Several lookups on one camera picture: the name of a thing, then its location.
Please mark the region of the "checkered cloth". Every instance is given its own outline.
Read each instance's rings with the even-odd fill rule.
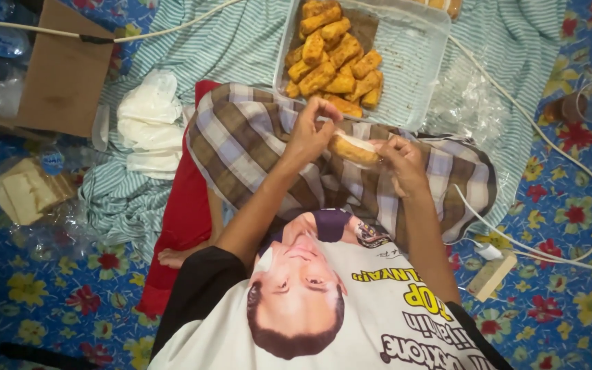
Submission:
[[[208,186],[240,209],[282,155],[303,107],[270,92],[234,83],[205,95],[189,123],[186,140]],[[398,128],[352,121],[338,126],[359,139],[388,139],[397,134],[416,141],[447,243],[462,238],[477,221],[453,184],[481,216],[495,203],[495,169],[470,139],[451,135],[415,138]],[[405,219],[410,215],[405,214],[390,177],[387,172],[361,170],[326,151],[300,172],[270,232],[303,212],[339,207],[366,223],[381,225],[397,245],[407,248]]]

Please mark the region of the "black sleeve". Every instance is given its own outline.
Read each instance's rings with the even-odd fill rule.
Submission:
[[[203,320],[231,287],[245,279],[241,260],[218,247],[204,248],[186,258],[161,316],[150,360],[182,326]]]
[[[454,302],[445,303],[449,308],[449,311],[454,315],[458,323],[465,329],[467,335],[476,344],[483,356],[490,361],[490,363],[498,370],[513,370],[511,365],[506,362],[499,352],[488,343],[483,337],[479,328],[476,327],[476,323],[473,318],[465,312],[465,310]]]

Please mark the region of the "glass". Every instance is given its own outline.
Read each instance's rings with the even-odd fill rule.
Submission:
[[[578,122],[592,123],[592,82],[579,91],[566,95],[548,103],[543,109],[547,122]]]

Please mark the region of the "floral mat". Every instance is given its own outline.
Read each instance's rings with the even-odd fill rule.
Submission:
[[[157,5],[156,0],[67,3],[120,36],[147,32]],[[582,78],[592,78],[592,0],[568,2],[560,36],[564,45],[541,108],[573,91]],[[138,46],[116,46],[111,78],[128,71]],[[592,170],[592,124],[537,120],[547,136]],[[0,137],[0,161],[35,149],[23,139]],[[503,224],[505,233],[548,254],[580,256],[592,245],[592,180],[535,138]],[[145,368],[160,318],[134,308],[148,266],[132,248],[100,246],[76,263],[43,261],[18,247],[24,237],[11,236],[9,225],[0,210],[0,342],[85,356],[107,368]],[[512,247],[494,233],[476,239]],[[466,286],[483,261],[467,242],[447,252]],[[585,262],[592,264],[592,256]],[[523,257],[494,299],[484,304],[467,294],[463,299],[481,332],[515,368],[592,369],[592,271]],[[0,357],[0,369],[15,368],[42,367]]]

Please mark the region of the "person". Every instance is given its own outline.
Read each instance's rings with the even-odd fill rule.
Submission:
[[[341,119],[311,98],[214,245],[159,255],[180,271],[149,369],[511,369],[460,306],[422,155],[408,140],[374,142],[406,214],[408,251],[342,209],[306,212],[265,238]]]

